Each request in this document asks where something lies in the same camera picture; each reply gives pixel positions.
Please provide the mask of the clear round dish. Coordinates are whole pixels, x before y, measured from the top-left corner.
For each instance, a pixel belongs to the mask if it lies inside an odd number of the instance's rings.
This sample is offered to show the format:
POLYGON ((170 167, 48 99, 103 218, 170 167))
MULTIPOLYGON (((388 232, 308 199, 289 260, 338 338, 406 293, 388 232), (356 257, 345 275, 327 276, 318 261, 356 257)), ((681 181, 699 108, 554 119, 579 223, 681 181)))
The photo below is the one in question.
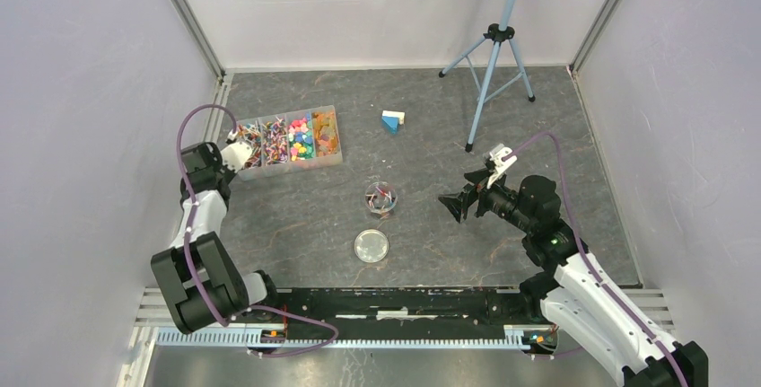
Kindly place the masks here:
POLYGON ((378 218, 389 216, 398 202, 398 195, 386 181, 370 184, 363 196, 363 205, 378 218))

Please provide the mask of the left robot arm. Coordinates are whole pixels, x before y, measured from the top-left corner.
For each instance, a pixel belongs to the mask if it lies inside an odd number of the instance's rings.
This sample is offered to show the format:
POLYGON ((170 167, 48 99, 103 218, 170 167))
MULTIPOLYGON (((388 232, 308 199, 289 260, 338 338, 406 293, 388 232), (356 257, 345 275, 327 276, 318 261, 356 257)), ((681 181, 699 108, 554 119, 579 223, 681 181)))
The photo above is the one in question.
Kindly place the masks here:
POLYGON ((245 142, 225 147, 204 142, 179 152, 183 217, 170 248, 153 255, 151 270, 174 325, 184 334, 226 323, 247 309, 264 322, 282 310, 270 276, 262 270, 242 275, 219 236, 230 184, 252 155, 245 142))

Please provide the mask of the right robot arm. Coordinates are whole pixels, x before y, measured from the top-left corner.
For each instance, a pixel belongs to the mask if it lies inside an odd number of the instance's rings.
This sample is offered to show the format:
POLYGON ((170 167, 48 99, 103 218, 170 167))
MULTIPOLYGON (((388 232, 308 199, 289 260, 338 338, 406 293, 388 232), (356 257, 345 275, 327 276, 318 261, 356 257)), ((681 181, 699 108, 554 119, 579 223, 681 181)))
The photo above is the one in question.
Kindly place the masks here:
POLYGON ((709 359, 694 341, 681 343, 661 328, 609 277, 561 217, 554 181, 539 175, 510 189, 490 171, 465 175, 458 192, 439 201, 463 222, 493 213, 525 234, 521 244, 540 273, 520 284, 518 308, 530 322, 566 331, 619 386, 706 386, 709 359))

